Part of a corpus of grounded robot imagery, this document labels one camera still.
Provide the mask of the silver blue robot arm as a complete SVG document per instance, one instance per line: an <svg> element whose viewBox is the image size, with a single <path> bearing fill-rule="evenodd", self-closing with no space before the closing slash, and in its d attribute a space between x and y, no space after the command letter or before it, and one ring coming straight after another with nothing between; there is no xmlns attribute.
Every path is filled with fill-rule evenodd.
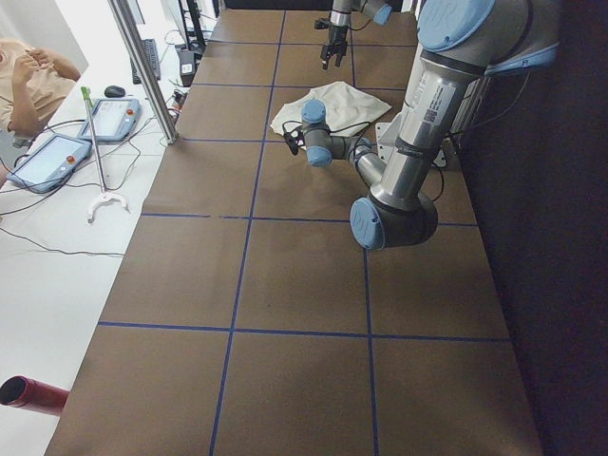
<svg viewBox="0 0 608 456"><path fill-rule="evenodd" d="M292 149L310 165L347 160L368 185L351 207L351 231L367 250L417 245L437 228L434 203L421 191L470 83L547 67L559 45L559 1L426 1L417 22L418 48L407 95L383 161L362 137L334 136L326 108L308 101Z"/></svg>
<svg viewBox="0 0 608 456"><path fill-rule="evenodd" d="M333 1L329 13L325 17L316 19L313 26L317 30L328 32L327 40L323 43L320 51L322 69L328 70L332 60L334 60L336 67L341 67L342 60L352 44L350 39L356 31L364 29L370 23L384 26L390 19L390 15L396 10L400 11L402 7L402 1ZM354 12L364 15L368 22L356 28L352 22Z"/></svg>

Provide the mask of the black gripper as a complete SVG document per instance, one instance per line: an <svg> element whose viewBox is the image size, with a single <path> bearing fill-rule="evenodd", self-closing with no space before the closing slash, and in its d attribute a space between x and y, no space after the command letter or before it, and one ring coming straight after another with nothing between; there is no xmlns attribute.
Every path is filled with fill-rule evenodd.
<svg viewBox="0 0 608 456"><path fill-rule="evenodd" d="M348 46L348 26L338 26L330 23L328 42L322 46L320 53L322 68L328 69L330 59L335 56L335 66L340 67Z"/></svg>

